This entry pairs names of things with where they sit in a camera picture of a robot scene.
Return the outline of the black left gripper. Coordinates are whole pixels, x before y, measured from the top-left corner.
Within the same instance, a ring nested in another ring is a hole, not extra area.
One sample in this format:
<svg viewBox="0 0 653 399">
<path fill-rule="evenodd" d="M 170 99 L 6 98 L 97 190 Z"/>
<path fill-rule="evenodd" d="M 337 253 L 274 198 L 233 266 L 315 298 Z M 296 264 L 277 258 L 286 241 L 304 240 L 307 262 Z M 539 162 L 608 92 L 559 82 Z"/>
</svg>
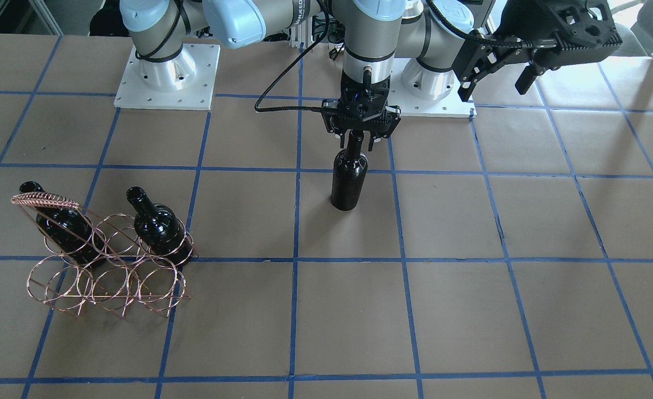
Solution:
<svg viewBox="0 0 653 399">
<path fill-rule="evenodd" d="M 495 34 L 526 42 L 555 41 L 554 47 L 539 49 L 528 62 L 515 83 L 519 94 L 526 94 L 546 68 L 596 63 L 623 44 L 607 1 L 508 1 Z M 526 49 L 464 42 L 453 62 L 459 98 L 469 101 L 483 78 L 525 62 Z"/>
</svg>

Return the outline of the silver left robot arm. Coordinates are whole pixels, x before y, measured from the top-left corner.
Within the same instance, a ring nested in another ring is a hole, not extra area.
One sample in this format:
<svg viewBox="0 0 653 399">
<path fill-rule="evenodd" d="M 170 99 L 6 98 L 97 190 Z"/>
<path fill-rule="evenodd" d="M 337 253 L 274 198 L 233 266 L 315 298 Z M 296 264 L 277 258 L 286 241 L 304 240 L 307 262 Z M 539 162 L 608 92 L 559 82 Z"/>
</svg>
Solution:
<svg viewBox="0 0 653 399">
<path fill-rule="evenodd" d="M 546 71 L 597 63 L 623 43 L 606 1 L 508 1 L 491 34 L 472 18 L 459 1 L 425 1 L 418 16 L 402 21 L 395 55 L 453 73 L 468 101 L 476 84 L 507 65 L 525 65 L 515 88 L 526 94 Z"/>
</svg>

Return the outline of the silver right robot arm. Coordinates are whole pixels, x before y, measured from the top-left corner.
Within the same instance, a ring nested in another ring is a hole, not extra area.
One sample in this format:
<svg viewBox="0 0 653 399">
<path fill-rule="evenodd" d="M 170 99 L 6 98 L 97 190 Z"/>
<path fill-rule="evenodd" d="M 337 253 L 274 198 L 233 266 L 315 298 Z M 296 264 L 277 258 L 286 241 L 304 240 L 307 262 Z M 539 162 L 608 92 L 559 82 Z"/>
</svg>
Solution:
<svg viewBox="0 0 653 399">
<path fill-rule="evenodd" d="M 389 138 L 402 116 L 388 104 L 390 75 L 405 1 L 120 1 L 122 22 L 134 57 L 124 78 L 144 89 L 147 107 L 209 108 L 215 73 L 199 65 L 199 53 L 184 38 L 209 28 L 230 49 L 263 41 L 323 13 L 346 27 L 341 96 L 311 111 L 326 129 L 355 144 Z"/>
</svg>

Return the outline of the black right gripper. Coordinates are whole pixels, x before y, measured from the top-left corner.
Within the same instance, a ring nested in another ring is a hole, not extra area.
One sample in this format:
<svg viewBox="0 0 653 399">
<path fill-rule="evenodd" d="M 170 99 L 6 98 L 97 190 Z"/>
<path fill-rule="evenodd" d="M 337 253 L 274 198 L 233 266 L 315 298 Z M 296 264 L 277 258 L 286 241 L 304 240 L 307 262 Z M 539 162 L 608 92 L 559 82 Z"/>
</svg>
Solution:
<svg viewBox="0 0 653 399">
<path fill-rule="evenodd" d="M 321 107 L 326 131 L 347 147 L 348 130 L 367 131 L 368 152 L 381 138 L 389 138 L 402 120 L 400 107 L 387 105 L 390 77 L 369 85 L 347 75 L 341 76 L 341 96 L 337 102 L 324 99 Z"/>
</svg>

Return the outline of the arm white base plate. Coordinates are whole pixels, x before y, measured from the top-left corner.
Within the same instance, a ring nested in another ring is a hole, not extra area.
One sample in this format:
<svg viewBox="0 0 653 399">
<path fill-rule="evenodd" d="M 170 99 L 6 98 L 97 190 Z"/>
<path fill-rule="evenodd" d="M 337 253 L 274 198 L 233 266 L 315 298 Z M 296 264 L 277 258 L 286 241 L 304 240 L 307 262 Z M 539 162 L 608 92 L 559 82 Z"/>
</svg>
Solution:
<svg viewBox="0 0 653 399">
<path fill-rule="evenodd" d="M 442 99 L 421 99 L 414 96 L 400 80 L 402 74 L 395 71 L 390 79 L 390 94 L 388 104 L 400 107 L 403 117 L 448 117 L 448 118 L 474 118 L 477 111 L 473 101 L 461 101 L 458 96 L 460 83 L 456 78 L 452 81 L 451 88 L 445 89 L 446 96 Z"/>
<path fill-rule="evenodd" d="M 218 44 L 185 43 L 182 52 L 164 63 L 139 60 L 132 48 L 114 106 L 122 109 L 212 109 L 217 77 Z"/>
</svg>

